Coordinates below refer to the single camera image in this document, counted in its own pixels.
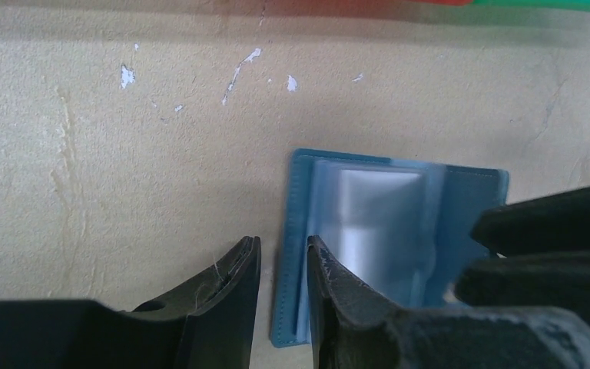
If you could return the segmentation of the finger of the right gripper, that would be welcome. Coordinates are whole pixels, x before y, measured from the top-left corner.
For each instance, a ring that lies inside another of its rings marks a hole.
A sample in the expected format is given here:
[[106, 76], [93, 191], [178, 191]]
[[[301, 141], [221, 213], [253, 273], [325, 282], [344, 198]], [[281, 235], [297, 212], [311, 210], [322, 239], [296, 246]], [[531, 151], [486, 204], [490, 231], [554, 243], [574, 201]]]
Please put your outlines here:
[[470, 233], [506, 257], [590, 250], [590, 186], [484, 211]]
[[553, 306], [590, 326], [590, 251], [529, 254], [476, 261], [454, 293], [472, 306]]

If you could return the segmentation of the blue card holder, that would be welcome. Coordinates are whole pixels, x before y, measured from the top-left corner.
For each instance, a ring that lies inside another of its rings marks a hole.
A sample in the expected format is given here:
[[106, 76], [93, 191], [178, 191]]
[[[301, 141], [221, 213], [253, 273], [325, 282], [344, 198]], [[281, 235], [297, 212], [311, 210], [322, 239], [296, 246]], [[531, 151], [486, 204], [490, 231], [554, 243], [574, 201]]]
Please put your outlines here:
[[509, 173], [299, 148], [290, 157], [270, 339], [310, 342], [309, 236], [371, 288], [409, 308], [458, 305], [452, 289], [490, 252], [470, 237], [481, 213], [505, 204]]

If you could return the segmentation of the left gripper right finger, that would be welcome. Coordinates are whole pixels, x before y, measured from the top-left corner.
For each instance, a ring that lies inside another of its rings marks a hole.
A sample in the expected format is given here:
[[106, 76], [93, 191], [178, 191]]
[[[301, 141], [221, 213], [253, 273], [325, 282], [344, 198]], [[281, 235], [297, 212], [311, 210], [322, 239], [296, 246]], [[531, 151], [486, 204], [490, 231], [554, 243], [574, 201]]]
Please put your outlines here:
[[316, 368], [590, 368], [590, 327], [556, 307], [404, 308], [307, 241]]

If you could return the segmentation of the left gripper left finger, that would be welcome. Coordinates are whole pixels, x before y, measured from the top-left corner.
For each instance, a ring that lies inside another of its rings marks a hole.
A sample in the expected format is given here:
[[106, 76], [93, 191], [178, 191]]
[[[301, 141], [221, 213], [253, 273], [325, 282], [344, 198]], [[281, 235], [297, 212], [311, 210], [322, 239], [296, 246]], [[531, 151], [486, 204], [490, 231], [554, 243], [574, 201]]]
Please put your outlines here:
[[0, 368], [246, 368], [261, 243], [221, 259], [132, 311], [93, 300], [0, 301]]

